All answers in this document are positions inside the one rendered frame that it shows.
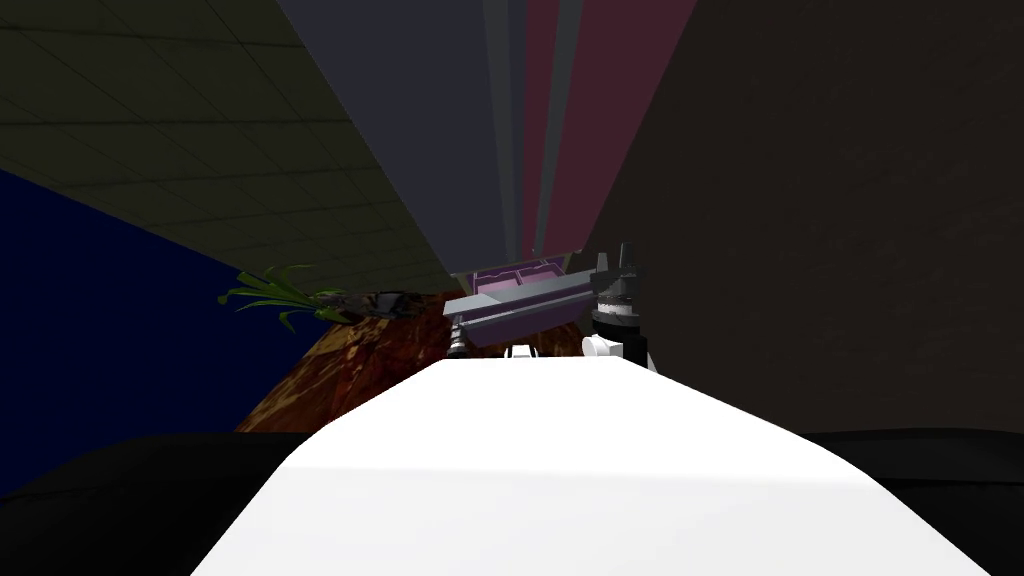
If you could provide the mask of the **dark grey and maroon cupboard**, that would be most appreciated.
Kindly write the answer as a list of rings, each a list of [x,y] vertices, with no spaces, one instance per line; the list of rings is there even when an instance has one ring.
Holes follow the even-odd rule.
[[[586,244],[697,0],[278,0],[449,273]]]

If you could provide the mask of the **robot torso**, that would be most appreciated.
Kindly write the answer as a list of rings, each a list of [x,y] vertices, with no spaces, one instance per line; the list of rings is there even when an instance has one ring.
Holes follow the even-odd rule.
[[[988,576],[831,452],[624,359],[442,360],[285,458],[191,576]]]

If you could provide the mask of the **purple drawer with grey front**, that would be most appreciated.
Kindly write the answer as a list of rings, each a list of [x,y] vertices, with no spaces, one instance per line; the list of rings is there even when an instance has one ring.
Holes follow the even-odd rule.
[[[452,340],[447,355],[524,339],[572,323],[595,299],[589,269],[565,272],[567,255],[490,268],[457,276],[466,295],[444,303],[451,325],[462,317],[467,340]]]

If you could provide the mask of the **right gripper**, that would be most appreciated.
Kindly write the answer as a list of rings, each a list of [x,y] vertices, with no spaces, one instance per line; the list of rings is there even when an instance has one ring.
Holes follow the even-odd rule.
[[[590,274],[593,293],[599,299],[631,301],[640,292],[641,269],[635,266],[636,257],[632,242],[621,243],[617,269],[609,269],[607,254],[599,253],[595,272]]]

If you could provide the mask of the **green potted plant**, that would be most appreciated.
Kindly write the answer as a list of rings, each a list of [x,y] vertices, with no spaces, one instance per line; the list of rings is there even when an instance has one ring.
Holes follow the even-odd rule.
[[[282,307],[278,319],[290,331],[294,329],[290,317],[300,312],[307,312],[325,322],[353,326],[372,318],[415,318],[429,307],[425,295],[408,291],[348,292],[328,288],[306,293],[289,278],[291,272],[299,269],[299,265],[271,266],[260,277],[242,272],[236,278],[241,285],[218,296],[217,302],[224,305],[229,297],[241,296],[247,303],[240,310]]]

